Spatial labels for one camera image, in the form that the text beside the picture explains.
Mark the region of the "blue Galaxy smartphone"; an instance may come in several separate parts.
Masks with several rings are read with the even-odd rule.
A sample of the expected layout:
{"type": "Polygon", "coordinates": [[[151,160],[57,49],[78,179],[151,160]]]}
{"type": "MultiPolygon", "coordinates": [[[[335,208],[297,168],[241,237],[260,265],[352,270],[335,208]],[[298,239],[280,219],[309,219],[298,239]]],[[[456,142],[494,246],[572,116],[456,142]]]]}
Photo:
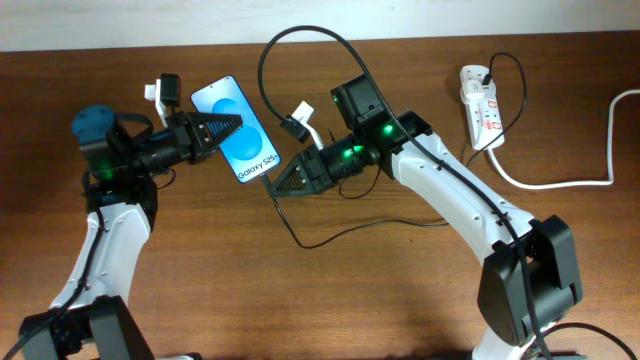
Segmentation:
{"type": "Polygon", "coordinates": [[[241,118],[241,126],[219,146],[240,183],[250,182],[281,163],[278,151],[232,75],[196,90],[190,100],[198,112],[241,118]]]}

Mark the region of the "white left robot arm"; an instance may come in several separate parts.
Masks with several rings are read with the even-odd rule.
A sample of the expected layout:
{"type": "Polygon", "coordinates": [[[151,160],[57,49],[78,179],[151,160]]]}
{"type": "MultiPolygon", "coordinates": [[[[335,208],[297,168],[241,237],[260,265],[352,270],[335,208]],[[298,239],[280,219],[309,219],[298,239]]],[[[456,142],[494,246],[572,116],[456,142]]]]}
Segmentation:
{"type": "Polygon", "coordinates": [[[88,167],[82,175],[87,233],[73,271],[48,311],[26,317],[7,352],[66,359],[93,344],[101,359],[151,359],[128,299],[138,257],[158,211],[155,176],[210,157],[236,132],[236,114],[178,112],[164,130],[105,105],[80,111],[71,130],[88,167]]]}

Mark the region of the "white power strip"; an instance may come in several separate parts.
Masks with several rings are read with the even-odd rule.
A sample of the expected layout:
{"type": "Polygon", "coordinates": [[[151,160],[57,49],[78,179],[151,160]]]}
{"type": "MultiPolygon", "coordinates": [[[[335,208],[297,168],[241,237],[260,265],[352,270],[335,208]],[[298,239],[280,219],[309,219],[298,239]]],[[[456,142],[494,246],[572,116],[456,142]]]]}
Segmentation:
{"type": "MultiPolygon", "coordinates": [[[[488,72],[489,69],[482,65],[463,66],[460,71],[460,83],[469,78],[484,80],[488,72]]],[[[504,136],[497,97],[464,105],[472,148],[481,151],[483,148],[493,149],[501,146],[504,136]]]]}

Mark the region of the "white charger plug adapter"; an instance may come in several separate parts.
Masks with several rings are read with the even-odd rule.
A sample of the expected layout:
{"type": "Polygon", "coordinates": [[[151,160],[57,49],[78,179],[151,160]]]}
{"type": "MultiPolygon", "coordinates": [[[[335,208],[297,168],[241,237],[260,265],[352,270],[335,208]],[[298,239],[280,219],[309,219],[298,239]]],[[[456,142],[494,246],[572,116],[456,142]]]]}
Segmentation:
{"type": "Polygon", "coordinates": [[[469,78],[461,81],[461,101],[464,104],[482,102],[496,98],[496,86],[493,81],[484,85],[483,80],[469,78]]]}

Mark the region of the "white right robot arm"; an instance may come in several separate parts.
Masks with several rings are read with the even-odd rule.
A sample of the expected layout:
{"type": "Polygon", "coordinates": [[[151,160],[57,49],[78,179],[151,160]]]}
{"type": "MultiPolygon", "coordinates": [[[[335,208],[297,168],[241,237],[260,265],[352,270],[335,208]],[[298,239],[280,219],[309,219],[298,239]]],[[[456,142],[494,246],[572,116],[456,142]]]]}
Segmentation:
{"type": "Polygon", "coordinates": [[[431,205],[482,265],[477,304],[488,328],[474,359],[519,359],[536,332],[583,297],[575,243],[557,216],[544,221],[505,200],[452,156],[412,111],[391,117],[359,76],[331,94],[350,135],[298,153],[268,186],[274,198],[321,194],[377,166],[431,205]]]}

